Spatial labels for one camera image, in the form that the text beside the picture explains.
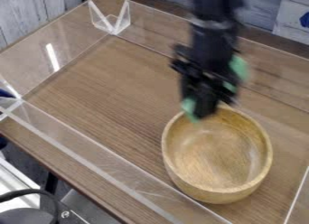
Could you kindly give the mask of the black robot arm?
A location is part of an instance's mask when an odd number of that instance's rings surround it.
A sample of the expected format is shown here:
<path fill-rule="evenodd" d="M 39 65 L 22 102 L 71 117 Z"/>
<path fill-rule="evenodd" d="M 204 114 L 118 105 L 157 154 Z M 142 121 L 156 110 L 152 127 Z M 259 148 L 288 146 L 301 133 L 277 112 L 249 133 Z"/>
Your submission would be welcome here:
<path fill-rule="evenodd" d="M 197 122 L 233 104 L 247 78 L 239 55 L 239 10 L 244 0 L 193 0 L 192 44 L 174 46 L 172 69 L 180 74 L 181 108 Z"/>

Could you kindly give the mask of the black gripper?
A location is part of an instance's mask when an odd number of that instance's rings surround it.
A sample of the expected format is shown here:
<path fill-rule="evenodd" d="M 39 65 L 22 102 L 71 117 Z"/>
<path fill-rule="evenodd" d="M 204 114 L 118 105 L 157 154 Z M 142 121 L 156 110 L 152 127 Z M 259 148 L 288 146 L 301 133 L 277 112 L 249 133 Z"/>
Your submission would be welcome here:
<path fill-rule="evenodd" d="M 200 80 L 196 78 L 204 74 L 228 75 L 229 62 L 236 55 L 239 25 L 231 20 L 220 22 L 192 19 L 190 26 L 192 45 L 174 45 L 170 67 L 181 77 L 182 99 L 196 100 L 194 115 L 205 118 L 217 112 L 221 101 L 228 104 L 233 102 L 236 90 L 223 85 L 205 83 L 200 85 Z"/>

